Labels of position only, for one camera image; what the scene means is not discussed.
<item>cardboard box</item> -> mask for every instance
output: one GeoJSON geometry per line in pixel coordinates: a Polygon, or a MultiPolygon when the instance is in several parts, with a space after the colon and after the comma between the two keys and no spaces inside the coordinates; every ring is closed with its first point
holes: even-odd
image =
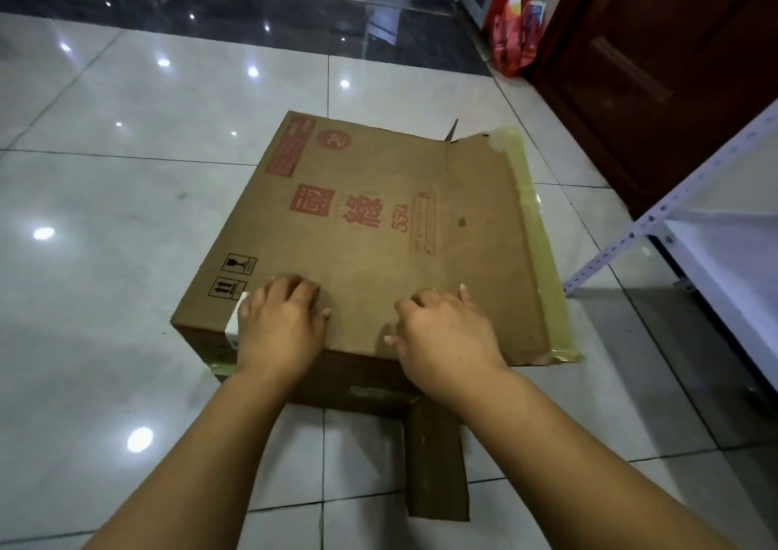
{"type": "Polygon", "coordinates": [[[318,281],[326,349],[293,402],[405,420],[412,515],[467,519],[456,420],[384,342],[394,301],[464,283],[512,366],[575,354],[520,135],[449,139],[287,113],[171,323],[229,375],[241,295],[290,271],[318,281]]]}

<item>hand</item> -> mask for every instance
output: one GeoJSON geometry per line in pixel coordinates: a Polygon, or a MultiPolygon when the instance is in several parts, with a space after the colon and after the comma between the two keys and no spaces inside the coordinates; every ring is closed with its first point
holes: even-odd
{"type": "Polygon", "coordinates": [[[464,284],[459,297],[420,290],[394,303],[405,336],[387,336],[402,369],[428,397],[452,408],[470,388],[488,388],[494,370],[507,369],[489,319],[464,284]]]}
{"type": "Polygon", "coordinates": [[[247,296],[238,310],[238,371],[294,388],[325,345],[331,310],[312,312],[318,295],[315,282],[284,275],[247,296]]]}

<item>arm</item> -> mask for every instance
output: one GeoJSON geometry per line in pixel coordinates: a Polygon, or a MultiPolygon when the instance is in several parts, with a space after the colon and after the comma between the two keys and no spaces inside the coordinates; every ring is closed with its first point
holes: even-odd
{"type": "Polygon", "coordinates": [[[403,370],[462,418],[555,550],[734,548],[508,368],[463,286],[459,298],[425,290],[395,308],[405,336],[388,341],[403,370]]]}
{"type": "Polygon", "coordinates": [[[267,437],[325,342],[318,290],[284,276],[244,300],[237,372],[86,550],[237,546],[267,437]]]}

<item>wooden door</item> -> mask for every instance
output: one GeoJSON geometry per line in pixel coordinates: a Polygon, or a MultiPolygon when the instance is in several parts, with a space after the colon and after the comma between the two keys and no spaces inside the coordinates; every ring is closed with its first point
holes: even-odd
{"type": "Polygon", "coordinates": [[[778,0],[561,0],[531,80],[639,215],[778,97],[778,0]]]}

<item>white tile floor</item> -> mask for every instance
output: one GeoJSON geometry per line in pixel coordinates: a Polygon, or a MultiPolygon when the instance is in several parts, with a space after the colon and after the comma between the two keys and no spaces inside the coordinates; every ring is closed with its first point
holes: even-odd
{"type": "MultiPolygon", "coordinates": [[[[0,548],[80,547],[217,388],[168,319],[288,109],[439,139],[523,124],[562,276],[624,221],[522,82],[0,15],[0,93],[0,548]]],[[[775,548],[775,447],[710,450],[776,430],[673,281],[639,246],[568,301],[586,361],[518,371],[741,548],[775,548]]],[[[463,437],[472,522],[410,520],[398,423],[288,407],[240,547],[547,548],[463,437]]]]}

